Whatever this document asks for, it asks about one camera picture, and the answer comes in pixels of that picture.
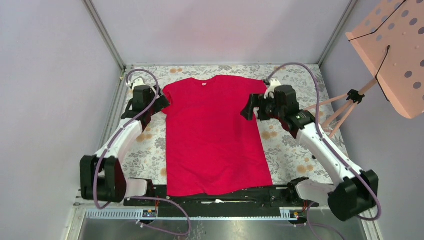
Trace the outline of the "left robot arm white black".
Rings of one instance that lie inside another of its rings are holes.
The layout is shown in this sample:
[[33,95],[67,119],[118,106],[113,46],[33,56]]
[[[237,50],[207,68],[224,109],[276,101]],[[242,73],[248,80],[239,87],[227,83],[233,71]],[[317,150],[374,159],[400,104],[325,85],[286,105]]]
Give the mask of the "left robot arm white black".
[[80,193],[84,200],[119,203],[136,197],[144,206],[152,204],[155,192],[147,179],[126,177],[122,164],[134,141],[151,122],[153,115],[169,102],[158,85],[134,87],[116,131],[93,155],[80,160]]

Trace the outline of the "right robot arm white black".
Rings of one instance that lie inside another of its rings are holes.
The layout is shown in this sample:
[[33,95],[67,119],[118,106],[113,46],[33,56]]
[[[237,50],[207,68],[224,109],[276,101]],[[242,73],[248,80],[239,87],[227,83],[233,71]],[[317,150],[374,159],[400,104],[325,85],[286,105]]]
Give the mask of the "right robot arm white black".
[[368,221],[381,217],[377,174],[373,170],[364,171],[337,149],[317,119],[309,111],[300,109],[292,86],[271,86],[265,93],[251,94],[240,114],[251,121],[254,109],[258,109],[257,119],[260,121],[278,120],[282,128],[320,162],[332,181],[331,184],[309,178],[291,181],[286,193],[291,205],[299,206],[309,201],[328,206],[334,216],[343,222],[373,208],[377,208],[377,213]]

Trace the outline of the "red t-shirt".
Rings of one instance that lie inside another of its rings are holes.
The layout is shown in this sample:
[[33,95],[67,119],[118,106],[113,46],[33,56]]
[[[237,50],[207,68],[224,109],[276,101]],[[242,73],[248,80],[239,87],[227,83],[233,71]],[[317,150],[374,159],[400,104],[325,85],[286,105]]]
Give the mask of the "red t-shirt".
[[261,80],[231,75],[187,78],[163,89],[169,196],[272,185],[258,125],[241,116],[250,95],[266,89]]

